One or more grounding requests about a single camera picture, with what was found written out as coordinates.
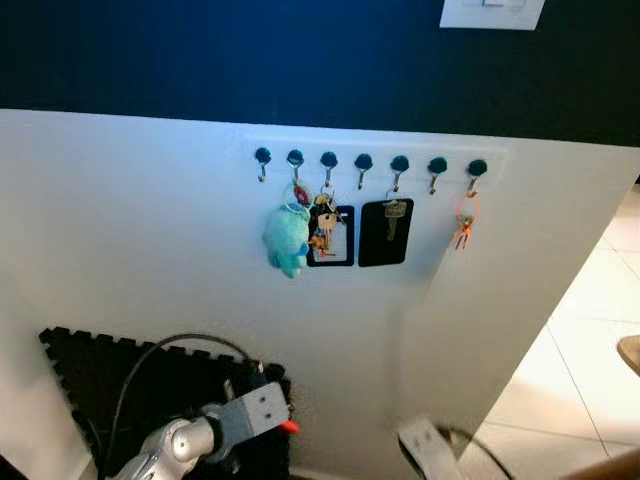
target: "white wall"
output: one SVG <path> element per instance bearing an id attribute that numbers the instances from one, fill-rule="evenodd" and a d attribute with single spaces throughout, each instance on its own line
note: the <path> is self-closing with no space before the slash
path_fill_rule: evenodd
<path id="1" fill-rule="evenodd" d="M 260 241 L 290 172 L 268 169 L 259 184 L 247 134 L 500 147 L 510 158 L 498 183 L 479 186 L 469 255 L 444 266 L 423 303 L 465 185 L 429 197 L 401 180 L 416 201 L 404 264 L 310 269 L 292 281 Z M 302 424 L 297 465 L 367 479 L 413 478 L 399 419 L 427 412 L 479 425 L 640 173 L 638 149 L 622 147 L 7 110 L 0 161 L 2 289 L 29 306 L 2 318 L 14 349 L 0 357 L 0 395 L 29 398 L 51 382 L 34 340 L 46 326 L 138 339 L 215 332 L 287 367 Z M 372 177 L 357 192 L 355 175 L 334 183 L 356 211 L 391 181 Z M 37 360 L 35 374 L 22 358 Z M 3 419 L 59 402 L 54 391 L 3 402 Z M 34 429 L 51 440 L 53 426 Z M 13 441 L 19 467 L 59 471 L 79 458 L 71 440 L 68 455 L 53 458 L 42 440 L 21 457 L 28 440 L 14 430 L 0 426 L 0 451 Z"/>

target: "black cable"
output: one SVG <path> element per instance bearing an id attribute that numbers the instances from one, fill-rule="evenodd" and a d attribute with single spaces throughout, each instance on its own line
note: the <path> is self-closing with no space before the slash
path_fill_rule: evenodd
<path id="1" fill-rule="evenodd" d="M 451 427 L 449 425 L 438 425 L 437 429 L 440 431 L 455 433 L 456 435 L 463 437 L 469 442 L 475 444 L 480 450 L 486 453 L 489 456 L 489 458 L 491 458 L 491 460 L 493 460 L 493 463 L 495 463 L 496 466 L 500 470 L 502 470 L 502 473 L 504 473 L 505 477 L 507 477 L 509 480 L 513 480 L 514 478 L 513 474 L 509 471 L 509 469 L 507 469 L 507 467 L 505 467 L 505 465 L 500 460 L 498 460 L 498 457 L 494 455 L 494 453 L 489 449 L 489 447 L 487 447 L 484 443 L 482 443 L 480 440 L 475 438 L 469 432 L 458 427 Z"/>
<path id="2" fill-rule="evenodd" d="M 122 403 L 124 401 L 124 396 L 127 393 L 127 388 L 129 387 L 129 384 L 131 383 L 133 376 L 136 374 L 136 372 L 138 371 L 142 363 L 147 358 L 149 358 L 151 354 L 158 351 L 165 345 L 168 345 L 170 343 L 174 343 L 180 340 L 206 340 L 209 342 L 218 343 L 220 345 L 225 345 L 235 350 L 247 360 L 252 359 L 251 355 L 249 355 L 245 350 L 240 348 L 235 343 L 225 338 L 216 337 L 215 335 L 208 335 L 206 333 L 180 333 L 177 335 L 172 335 L 170 337 L 163 338 L 162 340 L 157 342 L 155 345 L 153 345 L 149 350 L 144 352 L 142 356 L 138 359 L 138 361 L 133 365 L 133 367 L 131 368 L 131 371 L 129 372 L 129 375 L 127 375 L 127 378 L 125 378 L 124 383 L 122 384 L 122 389 L 120 390 L 120 396 L 118 397 L 118 403 L 116 404 L 116 410 L 113 414 L 113 422 L 111 424 L 111 431 L 109 432 L 109 441 L 107 442 L 107 449 L 104 452 L 104 457 L 102 458 L 102 461 L 100 462 L 100 466 L 98 468 L 98 480 L 105 480 L 105 477 L 107 476 L 107 468 L 109 467 L 109 461 L 111 460 L 111 451 L 113 450 L 113 444 L 115 442 L 115 437 L 116 437 L 116 430 L 118 428 L 118 417 L 120 416 L 120 410 L 122 410 Z"/>

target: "metal robotic arm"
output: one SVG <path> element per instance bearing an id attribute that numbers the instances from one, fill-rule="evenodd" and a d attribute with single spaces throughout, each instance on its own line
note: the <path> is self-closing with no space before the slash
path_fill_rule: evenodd
<path id="1" fill-rule="evenodd" d="M 269 383 L 224 405 L 209 404 L 193 421 L 174 420 L 153 432 L 114 480 L 179 480 L 199 460 L 224 460 L 231 449 L 286 425 L 289 407 L 278 383 Z"/>

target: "tile floor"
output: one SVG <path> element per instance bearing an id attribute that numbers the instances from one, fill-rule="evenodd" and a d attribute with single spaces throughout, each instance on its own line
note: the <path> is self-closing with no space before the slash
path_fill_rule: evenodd
<path id="1" fill-rule="evenodd" d="M 621 337 L 640 334 L 640 188 L 635 186 L 482 424 L 518 479 L 558 478 L 640 448 L 640 378 Z M 474 447 L 471 479 L 500 479 Z"/>

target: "hook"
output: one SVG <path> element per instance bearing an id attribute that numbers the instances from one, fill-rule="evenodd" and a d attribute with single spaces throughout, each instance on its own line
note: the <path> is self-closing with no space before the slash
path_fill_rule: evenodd
<path id="1" fill-rule="evenodd" d="M 443 157 L 434 158 L 429 162 L 427 169 L 431 174 L 429 194 L 433 195 L 436 193 L 436 180 L 438 179 L 438 175 L 447 171 L 447 161 Z"/>
<path id="2" fill-rule="evenodd" d="M 360 170 L 360 178 L 358 179 L 358 190 L 362 190 L 362 184 L 364 182 L 364 174 L 367 170 L 373 167 L 373 160 L 371 160 L 371 155 L 367 153 L 361 153 L 356 158 L 356 161 L 353 162 L 358 170 Z"/>
<path id="3" fill-rule="evenodd" d="M 471 182 L 467 187 L 467 197 L 473 198 L 478 192 L 474 190 L 476 182 L 481 175 L 484 175 L 489 168 L 487 167 L 487 162 L 484 160 L 474 160 L 467 166 L 467 173 L 471 177 Z"/>
<path id="4" fill-rule="evenodd" d="M 324 181 L 325 188 L 329 188 L 331 186 L 331 170 L 338 165 L 338 159 L 336 158 L 336 154 L 333 152 L 325 152 L 320 157 L 320 163 L 327 171 L 327 176 Z"/>
<path id="5" fill-rule="evenodd" d="M 262 175 L 258 175 L 258 180 L 260 180 L 260 183 L 262 183 L 264 182 L 265 178 L 267 178 L 267 170 L 265 167 L 267 163 L 271 161 L 271 152 L 267 148 L 260 147 L 258 150 L 256 150 L 254 156 L 256 157 L 256 160 L 258 160 L 260 169 L 262 170 Z"/>
<path id="6" fill-rule="evenodd" d="M 287 163 L 291 165 L 293 168 L 293 184 L 298 184 L 298 169 L 304 163 L 304 157 L 302 156 L 302 152 L 300 150 L 291 150 L 289 155 L 287 155 Z"/>
<path id="7" fill-rule="evenodd" d="M 400 175 L 409 170 L 409 159 L 404 155 L 398 155 L 391 161 L 391 170 L 393 170 L 393 174 L 395 178 L 393 179 L 393 188 L 394 192 L 397 192 L 400 187 L 398 187 L 398 180 L 400 180 Z"/>

